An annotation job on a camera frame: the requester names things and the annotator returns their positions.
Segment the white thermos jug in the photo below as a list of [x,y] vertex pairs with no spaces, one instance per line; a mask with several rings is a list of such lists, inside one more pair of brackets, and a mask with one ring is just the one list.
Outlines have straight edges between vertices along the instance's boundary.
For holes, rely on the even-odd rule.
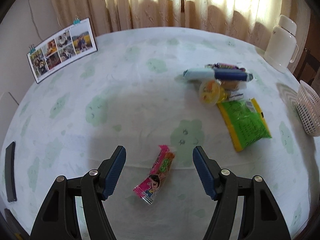
[[294,63],[299,51],[296,31],[296,23],[285,15],[280,15],[278,24],[272,30],[264,60],[281,73],[285,73],[288,65]]

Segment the purple candy bar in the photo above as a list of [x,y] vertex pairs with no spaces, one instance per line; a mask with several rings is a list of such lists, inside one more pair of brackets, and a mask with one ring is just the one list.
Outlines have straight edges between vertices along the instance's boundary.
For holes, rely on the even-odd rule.
[[218,69],[237,69],[237,70],[240,70],[240,71],[243,71],[245,72],[246,69],[243,68],[243,67],[239,67],[237,65],[234,65],[234,64],[226,64],[226,63],[215,63],[215,64],[206,64],[205,65],[206,68],[218,68]]

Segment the photo collage stand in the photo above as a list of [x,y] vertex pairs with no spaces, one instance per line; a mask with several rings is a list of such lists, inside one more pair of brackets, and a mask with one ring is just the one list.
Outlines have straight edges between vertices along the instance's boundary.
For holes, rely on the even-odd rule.
[[97,51],[89,18],[76,18],[39,45],[31,45],[27,59],[36,83],[66,65]]

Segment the beige curtain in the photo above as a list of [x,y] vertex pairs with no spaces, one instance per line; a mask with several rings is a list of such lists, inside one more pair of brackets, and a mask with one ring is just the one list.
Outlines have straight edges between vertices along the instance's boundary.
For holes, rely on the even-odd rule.
[[231,36],[266,49],[281,15],[297,25],[303,47],[311,10],[304,0],[52,0],[59,25],[89,18],[95,35],[147,28],[186,27]]

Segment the cloud print tablecloth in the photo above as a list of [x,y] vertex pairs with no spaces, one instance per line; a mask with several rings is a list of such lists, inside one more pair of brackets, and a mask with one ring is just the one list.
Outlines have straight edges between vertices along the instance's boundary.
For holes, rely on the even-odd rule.
[[[204,237],[215,202],[193,165],[197,145],[237,176],[262,176],[290,235],[303,230],[319,201],[319,139],[304,131],[290,71],[275,70],[249,43],[193,29],[121,31],[96,44],[95,53],[29,88],[5,137],[5,146],[16,142],[17,193],[6,207],[26,231],[57,176],[83,176],[119,145],[126,163],[104,202],[117,239]],[[236,152],[219,109],[202,104],[198,84],[182,76],[217,62],[253,74],[244,97],[259,103],[271,138]],[[175,159],[149,205],[133,189],[149,175],[159,145],[173,148]]]

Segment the yellow jelly cup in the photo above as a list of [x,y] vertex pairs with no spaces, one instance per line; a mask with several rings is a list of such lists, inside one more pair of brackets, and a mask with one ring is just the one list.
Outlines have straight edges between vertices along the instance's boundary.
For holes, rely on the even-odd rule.
[[228,98],[227,92],[218,80],[204,80],[199,88],[200,101],[207,105],[221,103]]

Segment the clear pastry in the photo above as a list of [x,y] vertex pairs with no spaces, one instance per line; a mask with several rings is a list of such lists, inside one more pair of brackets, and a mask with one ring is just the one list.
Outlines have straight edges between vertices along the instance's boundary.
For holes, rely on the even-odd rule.
[[221,81],[221,87],[229,91],[238,91],[240,89],[246,89],[247,83],[244,81]]

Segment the pink plastic basket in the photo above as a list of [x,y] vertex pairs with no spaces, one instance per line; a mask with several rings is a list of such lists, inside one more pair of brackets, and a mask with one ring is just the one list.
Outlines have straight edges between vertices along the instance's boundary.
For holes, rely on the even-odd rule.
[[319,96],[303,80],[300,80],[296,97],[296,109],[306,134],[312,137],[319,137]]

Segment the small striped candy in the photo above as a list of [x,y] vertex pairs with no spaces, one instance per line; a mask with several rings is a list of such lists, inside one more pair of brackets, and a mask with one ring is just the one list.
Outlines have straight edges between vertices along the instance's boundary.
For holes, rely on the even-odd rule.
[[244,98],[243,93],[229,93],[227,95],[227,101],[238,101]]

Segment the pink cartoon candy packet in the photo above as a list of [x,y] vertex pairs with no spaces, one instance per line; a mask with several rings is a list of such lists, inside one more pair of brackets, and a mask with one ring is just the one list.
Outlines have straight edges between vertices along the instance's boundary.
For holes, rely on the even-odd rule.
[[137,185],[133,192],[146,203],[154,202],[159,189],[163,186],[175,159],[175,151],[168,145],[159,145],[160,152],[157,156],[149,175]]

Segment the green yellow peanut bag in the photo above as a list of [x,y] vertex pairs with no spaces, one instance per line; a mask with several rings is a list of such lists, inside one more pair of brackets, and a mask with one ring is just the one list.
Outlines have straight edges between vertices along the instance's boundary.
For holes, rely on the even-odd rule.
[[228,128],[236,152],[244,150],[256,141],[271,138],[263,111],[255,98],[225,101],[217,107]]

